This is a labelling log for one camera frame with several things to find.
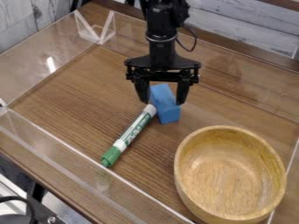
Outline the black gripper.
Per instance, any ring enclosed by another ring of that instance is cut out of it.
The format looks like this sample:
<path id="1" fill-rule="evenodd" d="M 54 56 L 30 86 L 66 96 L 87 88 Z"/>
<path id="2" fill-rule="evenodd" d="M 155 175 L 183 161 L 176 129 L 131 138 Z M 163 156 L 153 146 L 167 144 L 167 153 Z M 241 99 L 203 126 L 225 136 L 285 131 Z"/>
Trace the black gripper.
<path id="1" fill-rule="evenodd" d="M 173 62 L 165 65 L 152 65 L 149 56 L 127 59 L 125 78 L 135 83 L 135 90 L 139 100 L 148 103 L 149 100 L 149 82 L 177 82 L 176 104 L 185 102 L 189 92 L 189 85 L 199 82 L 199 70 L 201 63 L 187 59 L 179 55 L 173 57 Z"/>

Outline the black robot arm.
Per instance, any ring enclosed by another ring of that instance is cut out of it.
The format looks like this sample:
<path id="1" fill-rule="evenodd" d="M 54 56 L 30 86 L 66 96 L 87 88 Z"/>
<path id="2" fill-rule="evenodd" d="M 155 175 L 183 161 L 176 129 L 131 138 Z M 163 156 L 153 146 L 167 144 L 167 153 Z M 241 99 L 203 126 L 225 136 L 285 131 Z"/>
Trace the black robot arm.
<path id="1" fill-rule="evenodd" d="M 177 39 L 177 29 L 181 27 L 197 37 L 184 21 L 189 17 L 187 0 L 140 0 L 145 20 L 145 39 L 149 53 L 145 56 L 124 61 L 125 78 L 135 84 L 135 91 L 143 103 L 149 101 L 149 82 L 176 82 L 176 104 L 185 102 L 189 86 L 199 82 L 201 63 L 187 59 L 175 51 L 175 44 L 192 52 L 195 45 L 187 49 Z"/>

